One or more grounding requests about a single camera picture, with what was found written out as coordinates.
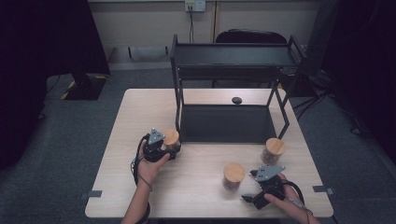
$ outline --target wooden cylinder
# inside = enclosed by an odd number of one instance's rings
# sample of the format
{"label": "wooden cylinder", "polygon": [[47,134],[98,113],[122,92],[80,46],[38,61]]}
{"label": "wooden cylinder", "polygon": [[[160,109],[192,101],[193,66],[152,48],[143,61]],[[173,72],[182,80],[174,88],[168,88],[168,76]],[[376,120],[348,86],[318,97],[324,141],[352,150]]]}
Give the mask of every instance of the wooden cylinder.
{"label": "wooden cylinder", "polygon": [[276,165],[280,156],[286,151],[285,143],[277,138],[267,140],[262,151],[262,162],[266,165]]}
{"label": "wooden cylinder", "polygon": [[237,190],[244,178],[244,166],[237,162],[230,162],[224,167],[223,187],[227,190]]}
{"label": "wooden cylinder", "polygon": [[180,148],[180,141],[178,132],[175,129],[166,129],[163,132],[165,138],[163,139],[163,144],[167,149],[178,149]]}

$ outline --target black metal shelf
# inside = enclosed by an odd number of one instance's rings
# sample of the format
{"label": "black metal shelf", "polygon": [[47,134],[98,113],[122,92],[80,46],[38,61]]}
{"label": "black metal shelf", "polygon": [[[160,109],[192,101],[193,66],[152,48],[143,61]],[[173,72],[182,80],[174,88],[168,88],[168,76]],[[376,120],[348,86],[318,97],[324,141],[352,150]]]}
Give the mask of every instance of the black metal shelf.
{"label": "black metal shelf", "polygon": [[[176,128],[183,142],[263,143],[282,138],[289,127],[277,85],[283,67],[297,67],[305,55],[291,36],[288,44],[183,44],[174,36],[171,64],[177,99]],[[184,80],[255,80],[272,82],[266,105],[190,105]],[[269,111],[276,95],[285,126],[278,136]]]}

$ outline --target black curtain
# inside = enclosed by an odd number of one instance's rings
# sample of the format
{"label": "black curtain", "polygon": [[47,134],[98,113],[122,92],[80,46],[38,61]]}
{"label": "black curtain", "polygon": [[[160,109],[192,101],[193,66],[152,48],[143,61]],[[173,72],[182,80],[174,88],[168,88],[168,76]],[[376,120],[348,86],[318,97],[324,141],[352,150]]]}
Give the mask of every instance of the black curtain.
{"label": "black curtain", "polygon": [[341,2],[323,68],[396,163],[396,2]]}
{"label": "black curtain", "polygon": [[110,73],[86,0],[2,1],[0,30],[1,169],[28,144],[48,77]]}
{"label": "black curtain", "polygon": [[299,71],[316,79],[325,56],[332,28],[337,17],[338,6],[341,0],[321,0],[314,22],[311,37],[306,48],[306,60],[301,61]]}

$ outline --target electrical outlet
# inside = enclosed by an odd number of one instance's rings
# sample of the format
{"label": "electrical outlet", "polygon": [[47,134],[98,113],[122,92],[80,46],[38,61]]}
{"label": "electrical outlet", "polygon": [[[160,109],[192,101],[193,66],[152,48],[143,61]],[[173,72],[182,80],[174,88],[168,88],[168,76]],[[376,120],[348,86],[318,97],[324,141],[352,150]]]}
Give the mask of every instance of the electrical outlet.
{"label": "electrical outlet", "polygon": [[195,0],[195,10],[194,11],[205,11],[206,1],[205,0]]}
{"label": "electrical outlet", "polygon": [[184,10],[185,11],[193,11],[193,12],[203,12],[206,9],[206,1],[205,0],[185,0],[184,1]]}
{"label": "electrical outlet", "polygon": [[185,0],[184,1],[184,10],[185,11],[193,11],[195,5],[195,0]]}

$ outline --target wrist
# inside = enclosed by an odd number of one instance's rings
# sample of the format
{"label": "wrist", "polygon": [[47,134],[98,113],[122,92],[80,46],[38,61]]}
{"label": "wrist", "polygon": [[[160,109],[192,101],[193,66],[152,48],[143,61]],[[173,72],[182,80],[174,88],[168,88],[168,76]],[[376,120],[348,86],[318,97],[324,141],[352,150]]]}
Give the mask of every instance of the wrist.
{"label": "wrist", "polygon": [[139,178],[139,181],[137,182],[137,188],[139,189],[147,189],[148,191],[152,191],[152,187],[149,182],[146,182],[145,179]]}
{"label": "wrist", "polygon": [[299,220],[300,223],[303,224],[318,224],[320,223],[315,217],[314,215],[312,215],[312,213],[310,211],[304,211],[304,217],[301,218],[301,220]]}

